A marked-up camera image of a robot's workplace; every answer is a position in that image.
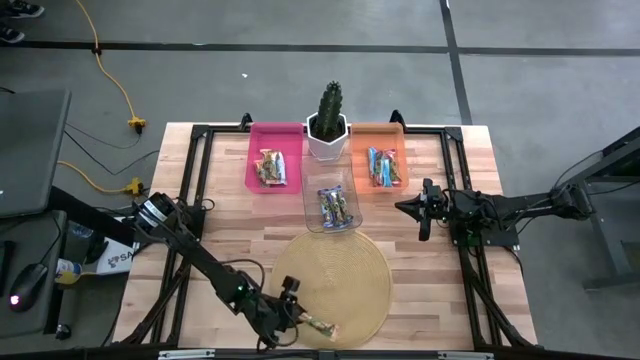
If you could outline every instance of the cactus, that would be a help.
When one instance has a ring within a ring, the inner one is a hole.
[[[318,116],[311,124],[311,135],[325,142],[332,142],[344,134],[346,129],[340,124],[342,107],[342,88],[340,83],[332,81],[320,99]]]

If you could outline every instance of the wooden tabletop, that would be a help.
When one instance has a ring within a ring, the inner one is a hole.
[[[170,197],[178,196],[192,125],[167,124],[151,193],[159,191]],[[500,194],[502,188],[488,128],[463,126],[462,132],[473,188]],[[270,273],[287,244],[307,231],[301,215],[304,214],[303,199],[299,194],[270,195],[267,200],[265,195],[253,194],[245,187],[248,139],[248,134],[215,135],[204,197],[213,199],[216,207],[207,214],[202,244],[219,260],[252,258]],[[434,224],[431,239],[418,242],[416,222],[393,207],[396,201],[416,196],[422,190],[425,177],[432,178],[436,184],[446,184],[440,140],[430,135],[407,135],[405,144],[410,173],[408,188],[401,194],[358,196],[364,218],[360,231],[374,240],[385,254],[394,282],[389,316],[362,349],[471,349],[460,263],[448,231]],[[200,144],[195,161],[190,201],[194,196],[202,146]],[[451,149],[456,183],[462,184],[455,148]],[[303,151],[307,154],[306,144]],[[129,335],[156,300],[166,253],[164,246],[153,245],[134,259],[114,341]],[[521,334],[535,343],[518,264],[502,248],[488,248],[487,261],[496,301]],[[237,264],[237,267],[259,279],[259,271],[251,264]],[[484,306],[478,309],[483,334],[488,339],[486,311]],[[256,339],[244,317],[233,316],[218,300],[209,281],[194,269],[180,346],[255,348]]]

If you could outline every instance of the orange bin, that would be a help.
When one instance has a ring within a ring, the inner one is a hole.
[[[396,161],[402,182],[398,186],[373,186],[369,176],[369,147],[377,150],[396,149]],[[351,161],[353,180],[359,194],[389,193],[404,190],[409,185],[409,170],[404,148],[404,132],[398,123],[351,124]]]

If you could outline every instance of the gray floor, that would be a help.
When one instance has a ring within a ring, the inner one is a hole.
[[[32,40],[87,40],[74,1],[41,0],[44,19],[12,22]],[[86,0],[103,41],[252,44],[446,44],[435,0]],[[450,0],[460,46],[640,47],[640,6],[626,0]],[[142,141],[113,150],[77,138],[112,169],[157,149],[169,121],[302,121],[324,85],[340,80],[353,122],[459,124],[448,55],[105,51],[105,67],[149,121]],[[639,125],[640,58],[461,58],[474,124],[488,125],[506,195],[546,191],[568,166]],[[122,96],[86,50],[0,49],[0,85],[16,91],[68,88],[68,121],[119,144],[135,140]],[[111,177],[68,140],[61,159],[105,187],[150,183],[155,157]],[[96,206],[126,196],[94,192],[68,169],[55,182]],[[538,219],[521,236],[527,292],[540,344],[557,350],[640,355],[640,288],[585,293],[607,274],[589,224]],[[75,328],[66,342],[0,341],[0,350],[99,345],[124,279],[98,279],[67,297]]]

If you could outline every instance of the round straw mat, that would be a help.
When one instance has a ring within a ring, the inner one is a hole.
[[[282,291],[285,276],[300,280],[298,301],[309,315],[339,326],[332,342],[300,324],[298,341],[321,349],[348,349],[368,341],[380,329],[391,306],[391,271],[378,247],[366,235],[302,234],[278,257],[271,293]],[[290,339],[287,332],[285,339]]]

